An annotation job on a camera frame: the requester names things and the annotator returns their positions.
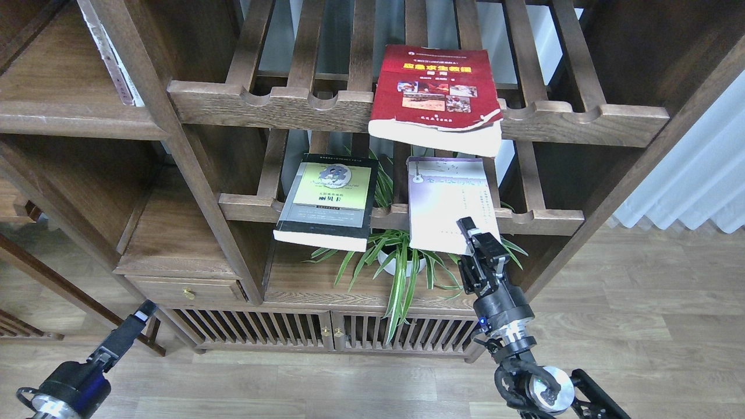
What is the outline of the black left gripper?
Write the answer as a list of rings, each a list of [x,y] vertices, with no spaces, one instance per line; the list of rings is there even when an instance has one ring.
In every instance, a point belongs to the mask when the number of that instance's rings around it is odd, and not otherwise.
[[[21,387],[16,397],[35,412],[34,418],[90,418],[111,392],[104,373],[127,353],[156,312],[156,303],[146,300],[85,363],[66,361],[39,388]]]

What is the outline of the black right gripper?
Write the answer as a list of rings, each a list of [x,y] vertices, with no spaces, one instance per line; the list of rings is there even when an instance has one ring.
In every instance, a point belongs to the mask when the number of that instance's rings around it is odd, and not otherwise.
[[[522,289],[508,278],[510,253],[492,234],[479,234],[472,217],[456,224],[466,239],[457,264],[464,292],[477,295],[473,308],[481,331],[502,340],[526,339],[525,326],[534,315]]]

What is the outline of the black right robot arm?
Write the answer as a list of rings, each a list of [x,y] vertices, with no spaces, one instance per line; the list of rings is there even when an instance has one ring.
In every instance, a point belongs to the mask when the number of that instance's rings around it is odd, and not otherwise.
[[[506,247],[469,217],[457,225],[467,244],[458,263],[464,290],[477,296],[473,308],[478,326],[471,339],[495,360],[495,386],[506,405],[522,418],[554,418],[568,409],[580,418],[626,418],[585,371],[567,374],[537,363],[530,351],[535,337],[525,329],[534,314],[522,289],[508,278]]]

